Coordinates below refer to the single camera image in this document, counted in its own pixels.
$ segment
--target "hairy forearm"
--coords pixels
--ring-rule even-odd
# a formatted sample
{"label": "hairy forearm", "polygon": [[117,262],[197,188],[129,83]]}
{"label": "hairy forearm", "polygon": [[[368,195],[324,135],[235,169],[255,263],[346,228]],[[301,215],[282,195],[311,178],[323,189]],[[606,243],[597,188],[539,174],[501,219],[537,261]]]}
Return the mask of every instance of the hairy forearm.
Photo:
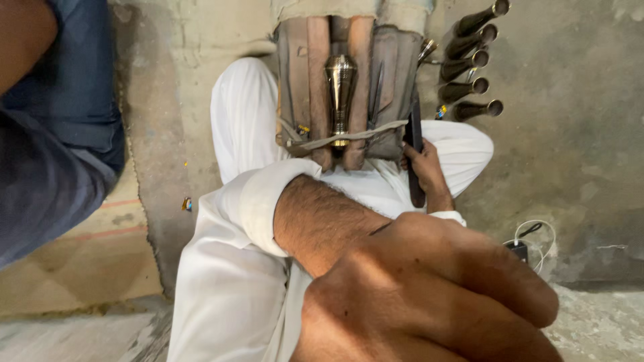
{"label": "hairy forearm", "polygon": [[56,33],[44,0],[0,0],[0,95],[32,69]]}
{"label": "hairy forearm", "polygon": [[273,229],[277,244],[318,277],[353,241],[390,222],[325,183],[300,175],[279,197]]}

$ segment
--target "hand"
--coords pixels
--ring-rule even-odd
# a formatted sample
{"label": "hand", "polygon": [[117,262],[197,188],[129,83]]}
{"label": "hand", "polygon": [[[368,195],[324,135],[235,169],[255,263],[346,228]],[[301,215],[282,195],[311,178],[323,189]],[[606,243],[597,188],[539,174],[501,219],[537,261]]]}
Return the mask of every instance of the hand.
{"label": "hand", "polygon": [[306,291],[291,361],[559,362],[554,291],[506,248],[404,213]]}
{"label": "hand", "polygon": [[422,139],[422,152],[418,153],[408,144],[404,144],[404,156],[401,160],[402,168],[407,170],[407,158],[412,162],[412,169],[416,172],[420,187],[427,196],[427,213],[438,211],[454,211],[454,199],[445,182],[440,169],[440,162],[436,147],[425,138]]}

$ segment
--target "dark blade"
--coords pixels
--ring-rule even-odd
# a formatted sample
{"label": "dark blade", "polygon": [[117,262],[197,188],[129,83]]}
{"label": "dark blade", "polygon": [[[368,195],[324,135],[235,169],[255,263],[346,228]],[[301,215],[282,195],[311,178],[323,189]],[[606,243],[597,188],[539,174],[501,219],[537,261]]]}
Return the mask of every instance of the dark blade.
{"label": "dark blade", "polygon": [[[412,93],[412,112],[409,114],[409,123],[405,126],[404,141],[413,147],[416,152],[422,152],[422,131],[421,131],[421,100],[418,95],[418,89],[414,84]],[[407,158],[409,170],[409,193],[412,198],[414,207],[425,206],[426,196],[421,189],[418,176],[413,171],[412,161]]]}

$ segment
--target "blue denim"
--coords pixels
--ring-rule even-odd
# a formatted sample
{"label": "blue denim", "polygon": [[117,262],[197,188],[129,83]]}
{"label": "blue denim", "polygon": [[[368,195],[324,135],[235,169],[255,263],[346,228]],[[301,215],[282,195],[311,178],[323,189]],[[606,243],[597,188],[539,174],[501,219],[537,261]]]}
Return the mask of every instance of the blue denim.
{"label": "blue denim", "polygon": [[107,1],[50,6],[54,44],[0,98],[0,269],[86,219],[124,166]]}

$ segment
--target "brass tube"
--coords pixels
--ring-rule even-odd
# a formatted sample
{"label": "brass tube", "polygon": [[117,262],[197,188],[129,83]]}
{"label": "brass tube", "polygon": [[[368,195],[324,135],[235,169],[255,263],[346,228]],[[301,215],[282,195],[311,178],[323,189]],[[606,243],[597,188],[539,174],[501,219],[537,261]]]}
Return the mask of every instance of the brass tube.
{"label": "brass tube", "polygon": [[451,82],[466,70],[470,68],[483,68],[488,65],[488,62],[489,54],[485,50],[479,50],[470,58],[446,61],[440,68],[440,76],[444,81]]}
{"label": "brass tube", "polygon": [[488,104],[461,102],[454,107],[454,120],[457,122],[465,122],[472,117],[480,115],[497,117],[501,113],[503,113],[503,102],[500,100],[495,99]]}
{"label": "brass tube", "polygon": [[496,0],[494,5],[480,13],[465,16],[459,21],[456,27],[456,34],[459,37],[472,35],[481,29],[488,21],[506,15],[510,10],[508,0]]}
{"label": "brass tube", "polygon": [[492,43],[498,37],[498,29],[493,24],[488,24],[479,32],[468,37],[454,38],[445,49],[449,59],[461,59],[477,46]]}
{"label": "brass tube", "polygon": [[472,83],[448,83],[439,89],[439,97],[445,104],[452,104],[469,94],[483,94],[489,89],[489,81],[477,78]]}

